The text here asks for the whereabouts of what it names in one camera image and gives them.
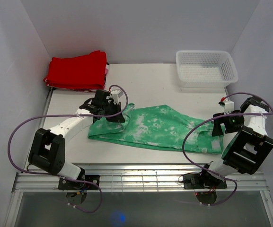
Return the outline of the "green tie-dye trousers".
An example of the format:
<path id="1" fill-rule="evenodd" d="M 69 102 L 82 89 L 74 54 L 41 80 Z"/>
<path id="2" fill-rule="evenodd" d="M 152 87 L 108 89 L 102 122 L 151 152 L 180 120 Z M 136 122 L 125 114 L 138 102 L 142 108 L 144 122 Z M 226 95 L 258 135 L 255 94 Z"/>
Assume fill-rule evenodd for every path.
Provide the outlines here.
<path id="1" fill-rule="evenodd" d="M 123 112 L 125 123 L 100 119 L 88 131 L 88 138 L 119 145 L 165 151 L 221 154 L 223 137 L 213 137 L 213 124 L 179 113 L 168 105 L 135 108 L 129 103 Z"/>

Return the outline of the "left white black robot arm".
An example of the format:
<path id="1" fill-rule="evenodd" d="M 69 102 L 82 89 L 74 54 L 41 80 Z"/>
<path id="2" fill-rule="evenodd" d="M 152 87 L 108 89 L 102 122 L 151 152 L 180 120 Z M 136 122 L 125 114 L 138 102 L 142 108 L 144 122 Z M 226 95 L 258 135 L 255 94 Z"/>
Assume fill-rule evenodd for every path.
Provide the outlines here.
<path id="1" fill-rule="evenodd" d="M 105 119 L 108 122 L 123 123 L 121 96 L 126 92 L 121 88 L 97 90 L 95 96 L 87 99 L 75 114 L 49 129 L 36 131 L 29 153 L 30 164 L 45 172 L 69 179 L 69 184 L 80 189 L 85 184 L 85 170 L 69 162 L 66 158 L 66 144 L 78 133 L 94 122 Z"/>

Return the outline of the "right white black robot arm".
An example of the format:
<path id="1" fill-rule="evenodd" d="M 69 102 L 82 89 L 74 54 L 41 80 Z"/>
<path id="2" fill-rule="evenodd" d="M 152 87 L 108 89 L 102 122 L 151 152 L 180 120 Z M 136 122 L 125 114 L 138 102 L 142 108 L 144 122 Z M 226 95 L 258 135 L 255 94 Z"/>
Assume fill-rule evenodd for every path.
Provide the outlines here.
<path id="1" fill-rule="evenodd" d="M 198 176 L 204 188 L 218 186 L 223 177 L 236 172 L 254 174 L 273 149 L 273 139 L 265 127 L 271 109 L 265 101 L 253 96 L 238 110 L 225 98 L 219 104 L 224 111 L 213 115 L 212 136 L 223 137 L 223 153 L 217 161 L 205 164 Z"/>

